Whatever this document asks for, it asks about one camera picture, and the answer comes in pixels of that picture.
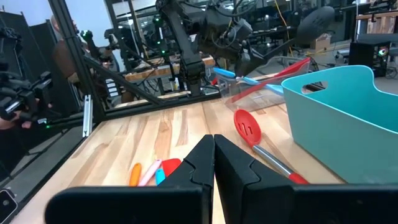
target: blue handle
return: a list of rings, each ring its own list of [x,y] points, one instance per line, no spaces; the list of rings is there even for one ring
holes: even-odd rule
[[[213,69],[217,74],[226,77],[226,78],[235,78],[235,73],[221,69],[221,68],[214,68]],[[248,78],[248,77],[243,77],[243,81],[249,85],[258,85],[261,82],[254,80],[252,78]],[[265,88],[267,88],[268,90],[273,91],[274,93],[283,96],[284,95],[284,91],[283,88],[280,85],[271,85],[271,84],[267,84],[265,86]]]

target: marker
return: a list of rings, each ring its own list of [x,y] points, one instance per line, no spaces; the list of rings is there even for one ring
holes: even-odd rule
[[[147,185],[148,181],[150,180],[150,178],[152,178],[152,176],[155,174],[156,170],[160,167],[161,164],[162,164],[161,159],[155,160],[155,162],[152,165],[150,165],[147,172],[142,177],[141,181],[138,183],[138,186],[142,187]]]
[[[155,173],[156,186],[162,183],[164,179],[166,179],[166,175],[164,175],[163,169],[157,169]]]
[[[129,182],[130,187],[135,187],[138,185],[139,177],[141,175],[141,169],[142,169],[142,166],[139,162],[136,163],[134,165],[134,167],[132,167],[131,175],[130,175],[130,182]]]

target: red slotted spatula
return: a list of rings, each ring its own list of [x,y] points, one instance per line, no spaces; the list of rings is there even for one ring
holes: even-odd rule
[[[245,110],[235,111],[234,123],[239,135],[250,145],[253,151],[265,161],[296,184],[309,184],[300,174],[294,172],[271,153],[258,145],[261,142],[261,129],[256,119],[254,119],[249,112]]]

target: teal plastic bin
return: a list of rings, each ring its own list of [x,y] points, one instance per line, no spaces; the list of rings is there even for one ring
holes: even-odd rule
[[[303,87],[327,82],[324,90]],[[348,183],[398,183],[398,96],[370,68],[336,67],[282,82],[294,141]]]

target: clear plastic container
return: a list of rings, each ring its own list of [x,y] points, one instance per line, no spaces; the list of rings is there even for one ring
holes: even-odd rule
[[[220,68],[214,68],[214,71],[222,100],[229,109],[255,111],[284,103],[283,89],[280,84],[286,78],[308,73],[309,65],[310,58],[274,57],[266,65],[257,69],[260,73],[276,72],[273,74],[254,78],[235,78],[233,72]]]

